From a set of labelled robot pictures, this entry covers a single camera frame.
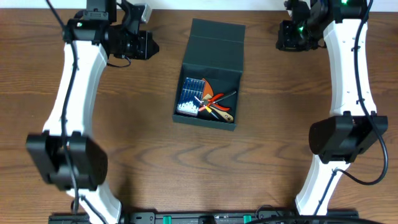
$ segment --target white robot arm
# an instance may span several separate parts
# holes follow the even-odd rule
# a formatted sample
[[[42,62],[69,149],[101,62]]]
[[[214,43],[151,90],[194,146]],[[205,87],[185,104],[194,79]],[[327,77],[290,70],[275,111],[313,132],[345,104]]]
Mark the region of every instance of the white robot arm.
[[[69,40],[64,48],[65,63],[55,105],[45,122],[43,134],[30,134],[27,138],[27,149],[44,181],[55,184],[72,197],[78,195],[75,201],[79,201],[93,224],[119,223],[122,215],[121,202],[113,196],[105,181],[106,154],[93,141],[92,115],[102,72],[110,54],[128,60],[147,60],[159,51],[152,34],[139,30],[139,24],[149,20],[150,7],[146,4],[132,5],[125,0],[120,6],[126,11],[121,26],[111,26],[116,22],[116,0],[88,1],[85,17],[81,19],[78,13],[68,21],[64,38]],[[77,70],[72,80],[75,56]],[[60,118],[68,91],[66,128],[62,130]],[[68,139],[77,194],[72,184],[71,168],[62,159],[67,155],[57,156],[66,154],[59,151],[62,135]]]
[[[312,125],[310,148],[314,153],[303,189],[296,196],[300,215],[326,215],[327,205],[337,183],[358,154],[364,153],[375,141],[372,126],[358,103],[354,70],[356,34],[366,16],[366,0],[311,1],[311,10],[303,1],[287,1],[292,21],[281,23],[277,48],[285,51],[317,49],[323,38],[327,46],[332,85],[330,118]],[[366,66],[366,31],[363,25],[358,45],[359,82],[364,105],[383,133],[387,118],[376,116]]]

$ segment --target wood grain surface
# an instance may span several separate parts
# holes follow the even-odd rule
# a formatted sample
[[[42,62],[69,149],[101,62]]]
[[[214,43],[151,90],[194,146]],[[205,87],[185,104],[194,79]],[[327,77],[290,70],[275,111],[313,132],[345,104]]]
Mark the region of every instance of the wood grain surface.
[[[75,11],[59,13],[67,21]],[[193,18],[246,25],[235,132],[172,122]],[[107,68],[95,103],[95,140],[108,153],[107,180],[123,204],[159,212],[292,205],[311,164],[309,127],[328,117],[331,81],[326,50],[275,49],[282,19],[286,12],[153,12],[143,29],[153,31],[160,53],[129,68]],[[369,80],[379,114],[389,117],[389,172],[370,187],[342,177],[329,206],[385,223],[398,223],[397,36],[397,14],[371,14]],[[69,212],[71,198],[43,183],[24,144],[28,133],[41,132],[62,75],[54,16],[0,9],[0,53],[0,223],[46,223],[52,212]],[[375,144],[349,171],[372,180],[381,168]]]

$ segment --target open box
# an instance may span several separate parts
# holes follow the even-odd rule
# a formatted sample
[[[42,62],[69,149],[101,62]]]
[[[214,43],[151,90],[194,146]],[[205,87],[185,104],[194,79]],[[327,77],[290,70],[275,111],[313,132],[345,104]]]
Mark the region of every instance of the open box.
[[[191,34],[181,67],[177,93],[175,95],[173,121],[209,128],[233,131],[236,127],[239,85],[243,73],[243,46],[245,26],[222,22],[192,21]],[[233,90],[237,94],[220,102],[221,106],[231,108],[227,113],[234,121],[215,119],[209,112],[202,111],[198,116],[189,116],[177,112],[182,85],[186,78],[201,80],[205,78],[211,85],[214,95],[228,94]]]

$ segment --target black cable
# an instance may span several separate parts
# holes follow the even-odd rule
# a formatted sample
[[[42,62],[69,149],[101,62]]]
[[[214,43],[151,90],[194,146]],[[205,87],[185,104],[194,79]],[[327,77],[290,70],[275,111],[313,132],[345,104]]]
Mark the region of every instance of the black cable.
[[[380,181],[386,176],[387,170],[388,170],[388,153],[387,153],[386,143],[384,142],[383,137],[381,136],[376,124],[374,123],[372,117],[369,115],[369,112],[368,112],[368,110],[365,107],[365,104],[364,104],[364,100],[365,99],[362,97],[361,82],[359,80],[359,65],[358,65],[359,37],[361,35],[361,31],[362,31],[363,25],[365,25],[366,21],[368,20],[369,12],[370,12],[370,10],[372,8],[372,4],[373,4],[373,0],[370,0],[369,6],[368,6],[368,10],[365,12],[365,15],[362,18],[361,23],[360,23],[359,28],[358,28],[358,31],[356,33],[355,42],[354,42],[354,49],[353,49],[354,50],[354,69],[355,69],[356,88],[357,88],[357,91],[358,91],[358,101],[357,101],[357,103],[359,103],[361,105],[362,110],[363,110],[366,118],[369,120],[369,123],[371,124],[371,126],[373,128],[373,131],[374,131],[375,135],[377,136],[377,138],[378,138],[378,140],[380,142],[380,145],[381,145],[381,148],[382,148],[382,151],[383,151],[384,167],[383,167],[383,170],[382,170],[380,176],[376,180],[371,181],[371,182],[365,182],[365,181],[359,180],[359,179],[357,179],[356,177],[354,177],[353,175],[351,175],[350,173],[348,173],[345,170],[341,170],[341,169],[337,169],[336,170],[336,171],[342,172],[343,174],[345,174],[346,176],[351,178],[353,181],[355,181],[355,182],[357,182],[359,184],[362,184],[362,185],[374,185],[374,184],[380,183]]]
[[[333,170],[332,173],[331,173],[331,177],[330,177],[329,183],[328,183],[328,185],[326,186],[326,189],[325,189],[325,191],[323,192],[322,198],[321,198],[321,200],[319,200],[317,209],[315,209],[315,212],[313,213],[313,215],[317,215],[317,214],[318,214],[318,211],[319,211],[319,209],[321,208],[323,201],[325,200],[326,194],[328,194],[330,185],[331,185],[331,183],[333,182],[333,179],[335,178],[336,174],[337,174],[337,171],[336,171],[336,170]]]
[[[259,224],[259,223],[270,223],[270,222],[280,222],[280,221],[324,221],[324,222],[340,222],[340,223],[359,223],[359,224],[381,224],[379,222],[374,222],[371,220],[364,220],[361,218],[345,218],[345,217],[328,217],[328,216],[315,216],[315,215],[299,215],[290,217],[270,217],[263,218],[259,220],[254,220],[246,224]]]
[[[129,57],[123,55],[122,58],[126,59],[129,62],[129,64],[128,65],[119,66],[119,65],[113,65],[111,63],[107,63],[106,65],[109,66],[109,67],[113,67],[113,68],[126,68],[126,67],[131,65],[131,60],[129,59]]]
[[[73,17],[74,19],[81,19],[84,16],[85,10],[79,10],[76,12],[75,16]]]
[[[50,0],[46,0],[46,2],[47,2],[47,4],[49,5],[49,7],[50,7],[50,9],[52,11],[52,14],[54,14],[55,18],[57,18],[58,22],[60,23],[61,28],[62,29],[65,28],[65,25],[63,24],[60,16],[58,15],[58,13],[55,11],[54,7],[52,6]]]
[[[57,18],[58,22],[60,23],[62,30],[64,32],[67,32],[67,30],[65,30],[65,25],[63,24],[63,22],[61,21],[61,18],[59,17],[59,15],[57,14],[57,12],[55,11],[54,7],[51,5],[51,2],[49,0],[46,0],[47,4],[49,5],[52,13],[54,14],[54,16]],[[70,82],[68,85],[68,90],[66,92],[65,95],[65,100],[63,102],[63,107],[62,107],[62,114],[61,114],[61,140],[62,140],[62,146],[63,146],[63,151],[65,153],[65,160],[67,162],[69,171],[70,171],[70,177],[72,179],[72,185],[73,188],[75,189],[75,199],[74,199],[74,203],[73,203],[73,214],[77,214],[77,211],[79,209],[79,188],[77,185],[77,181],[76,181],[76,174],[73,171],[73,162],[72,162],[72,158],[70,156],[69,150],[68,150],[68,146],[67,146],[67,137],[66,137],[66,123],[67,123],[67,108],[68,108],[68,102],[69,102],[69,97],[70,97],[70,93],[72,91],[72,86],[73,86],[73,82],[75,81],[75,76],[76,76],[76,71],[77,71],[77,53],[76,53],[76,49],[75,46],[72,42],[72,40],[66,40],[66,42],[68,44],[70,44],[70,47],[72,48],[72,53],[73,53],[73,69],[72,69],[72,75],[70,76]]]
[[[82,199],[82,201],[86,202],[87,206],[91,209],[91,211],[93,211],[94,214],[95,214],[104,224],[106,224],[105,218],[102,217],[102,215],[99,213],[99,211],[97,211],[97,209],[95,209],[95,207],[86,199],[86,197],[81,196],[80,198]]]

